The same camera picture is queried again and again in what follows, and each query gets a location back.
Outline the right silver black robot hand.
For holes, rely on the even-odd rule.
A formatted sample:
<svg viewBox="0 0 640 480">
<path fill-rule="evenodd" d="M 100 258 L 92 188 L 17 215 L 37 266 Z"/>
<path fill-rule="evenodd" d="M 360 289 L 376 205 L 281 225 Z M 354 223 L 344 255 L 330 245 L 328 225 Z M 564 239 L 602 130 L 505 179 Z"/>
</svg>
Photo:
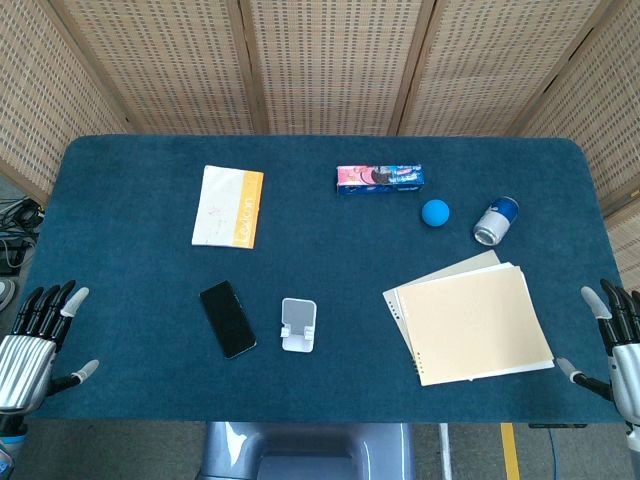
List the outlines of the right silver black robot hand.
<svg viewBox="0 0 640 480">
<path fill-rule="evenodd" d="M 615 405 L 630 426 L 639 424 L 639 292 L 630 293 L 603 279 L 600 285 L 608 300 L 603 301 L 590 287 L 581 296 L 594 315 L 607 356 L 609 381 L 589 377 L 569 360 L 556 364 L 573 384 L 585 388 Z"/>
</svg>

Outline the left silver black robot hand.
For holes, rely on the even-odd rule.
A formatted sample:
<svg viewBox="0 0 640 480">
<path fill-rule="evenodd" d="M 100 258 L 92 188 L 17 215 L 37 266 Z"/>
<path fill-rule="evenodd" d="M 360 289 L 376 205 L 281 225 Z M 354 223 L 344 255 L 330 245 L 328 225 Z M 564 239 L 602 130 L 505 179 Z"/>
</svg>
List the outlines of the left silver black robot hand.
<svg viewBox="0 0 640 480">
<path fill-rule="evenodd" d="M 38 287 L 24 300 L 11 330 L 1 342 L 1 413 L 26 415 L 44 399 L 80 385 L 98 369 L 93 359 L 59 378 L 51 372 L 72 321 L 88 297 L 87 287 L 76 282 Z"/>
</svg>

